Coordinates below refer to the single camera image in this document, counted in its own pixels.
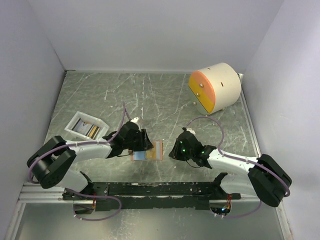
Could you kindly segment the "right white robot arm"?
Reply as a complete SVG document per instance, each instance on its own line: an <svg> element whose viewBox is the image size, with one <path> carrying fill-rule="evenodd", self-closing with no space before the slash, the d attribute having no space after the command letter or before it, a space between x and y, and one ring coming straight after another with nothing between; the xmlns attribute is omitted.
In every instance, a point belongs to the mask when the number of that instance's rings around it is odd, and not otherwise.
<svg viewBox="0 0 320 240"><path fill-rule="evenodd" d="M199 167L221 169L226 175L212 186L218 199L239 193L258 197L270 207L278 207L289 194L292 179L268 154L245 157L218 150L216 146L203 145L190 131L184 131L175 140L168 156L174 160L192 160Z"/></svg>

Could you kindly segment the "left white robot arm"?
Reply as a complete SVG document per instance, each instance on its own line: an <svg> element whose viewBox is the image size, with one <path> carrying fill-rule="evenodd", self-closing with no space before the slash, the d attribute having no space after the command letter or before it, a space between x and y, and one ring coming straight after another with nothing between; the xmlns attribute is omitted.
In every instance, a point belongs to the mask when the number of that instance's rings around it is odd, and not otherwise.
<svg viewBox="0 0 320 240"><path fill-rule="evenodd" d="M83 171L71 170L72 164L118 157L125 150L142 152L153 147L146 130L133 121L97 140L67 141L57 135L28 159L28 178L43 189L60 186L86 200L94 193L94 183Z"/></svg>

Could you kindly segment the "brown leather card holder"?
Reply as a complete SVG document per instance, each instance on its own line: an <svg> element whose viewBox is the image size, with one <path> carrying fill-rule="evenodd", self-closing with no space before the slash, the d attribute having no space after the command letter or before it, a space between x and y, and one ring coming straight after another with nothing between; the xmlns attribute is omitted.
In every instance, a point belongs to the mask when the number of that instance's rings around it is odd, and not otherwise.
<svg viewBox="0 0 320 240"><path fill-rule="evenodd" d="M134 151L130 157L131 161L162 161L163 160L163 141L156 140L151 142L153 148L144 151Z"/></svg>

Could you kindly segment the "gold credit card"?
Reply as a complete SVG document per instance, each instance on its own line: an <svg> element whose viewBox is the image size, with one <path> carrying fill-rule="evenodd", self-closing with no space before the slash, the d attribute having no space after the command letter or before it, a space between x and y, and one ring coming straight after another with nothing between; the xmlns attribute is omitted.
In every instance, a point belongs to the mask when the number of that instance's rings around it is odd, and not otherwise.
<svg viewBox="0 0 320 240"><path fill-rule="evenodd" d="M145 152L145 158L152 161L162 161L163 160L163 142L153 141L153 149L147 150Z"/></svg>

